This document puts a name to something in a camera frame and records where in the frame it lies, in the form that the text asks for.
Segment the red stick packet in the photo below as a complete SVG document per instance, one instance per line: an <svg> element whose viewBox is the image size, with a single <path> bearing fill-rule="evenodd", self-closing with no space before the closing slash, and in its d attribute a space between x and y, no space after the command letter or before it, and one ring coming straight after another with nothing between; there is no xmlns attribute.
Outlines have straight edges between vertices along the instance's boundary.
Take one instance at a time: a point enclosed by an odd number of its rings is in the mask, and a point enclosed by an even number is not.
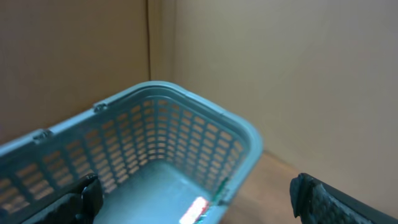
<svg viewBox="0 0 398 224"><path fill-rule="evenodd" d="M179 224L196 224L208 210L209 201L197 197L179 220Z"/></svg>

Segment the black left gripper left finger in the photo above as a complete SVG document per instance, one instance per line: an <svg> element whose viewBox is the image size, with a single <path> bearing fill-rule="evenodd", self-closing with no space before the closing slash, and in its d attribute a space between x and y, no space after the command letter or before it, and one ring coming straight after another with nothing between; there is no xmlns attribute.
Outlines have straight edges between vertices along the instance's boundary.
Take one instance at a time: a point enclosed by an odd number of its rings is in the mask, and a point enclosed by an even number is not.
<svg viewBox="0 0 398 224"><path fill-rule="evenodd" d="M102 206L102 185L91 173L28 206L18 222L93 223Z"/></svg>

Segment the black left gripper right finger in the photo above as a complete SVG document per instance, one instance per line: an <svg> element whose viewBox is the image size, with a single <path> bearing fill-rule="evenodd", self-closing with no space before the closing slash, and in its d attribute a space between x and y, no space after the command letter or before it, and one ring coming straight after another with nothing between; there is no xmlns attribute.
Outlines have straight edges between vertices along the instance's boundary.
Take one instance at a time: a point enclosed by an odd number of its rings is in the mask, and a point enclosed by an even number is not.
<svg viewBox="0 0 398 224"><path fill-rule="evenodd" d="M397 224L396 218L306 173L291 180L289 193L294 217L303 224Z"/></svg>

